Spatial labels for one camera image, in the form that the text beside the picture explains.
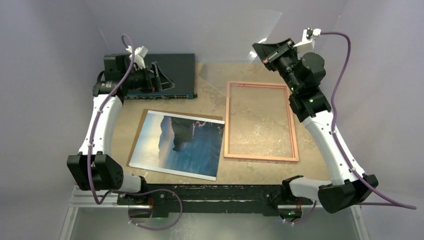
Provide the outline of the clear transparent sheet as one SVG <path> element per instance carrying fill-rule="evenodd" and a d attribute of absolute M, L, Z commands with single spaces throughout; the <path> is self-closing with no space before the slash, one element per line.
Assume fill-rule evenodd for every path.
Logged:
<path fill-rule="evenodd" d="M 265 42 L 281 16 L 280 11 L 255 9 L 223 17 L 195 45 L 198 76 L 228 95 L 228 82 L 240 82 L 257 58 L 252 45 Z"/>

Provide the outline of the pink wooden picture frame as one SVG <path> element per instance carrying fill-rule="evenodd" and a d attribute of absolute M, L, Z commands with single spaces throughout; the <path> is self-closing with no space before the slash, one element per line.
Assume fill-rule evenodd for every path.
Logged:
<path fill-rule="evenodd" d="M 298 163 L 295 116 L 289 95 L 284 83 L 229 81 L 224 158 Z"/>

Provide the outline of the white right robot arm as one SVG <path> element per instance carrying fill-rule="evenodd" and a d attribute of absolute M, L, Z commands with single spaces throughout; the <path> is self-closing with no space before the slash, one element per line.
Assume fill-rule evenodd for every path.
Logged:
<path fill-rule="evenodd" d="M 292 39 L 278 43 L 254 43 L 255 53 L 264 66 L 278 72 L 290 90 L 289 106 L 313 137 L 328 169 L 330 180 L 309 179 L 302 175 L 282 181 L 280 196 L 288 204 L 299 198 L 319 202 L 328 213 L 336 213 L 362 203 L 370 194 L 369 187 L 379 182 L 354 161 L 344 141 L 335 139 L 337 127 L 332 124 L 335 113 L 320 83 L 326 76 L 325 61 L 317 53 L 302 57 Z"/>

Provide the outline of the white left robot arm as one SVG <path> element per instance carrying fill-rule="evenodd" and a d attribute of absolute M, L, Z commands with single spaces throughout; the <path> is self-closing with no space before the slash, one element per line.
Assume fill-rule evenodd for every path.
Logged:
<path fill-rule="evenodd" d="M 104 56 L 104 70 L 92 88 L 92 116 L 84 142 L 76 155 L 68 156 L 66 165 L 81 190 L 127 192 L 132 201 L 142 205 L 149 199 L 145 179 L 124 173 L 111 157 L 115 122 L 128 92 L 155 93 L 175 84 L 158 62 L 142 66 L 140 57 L 131 60 L 128 53 Z"/>

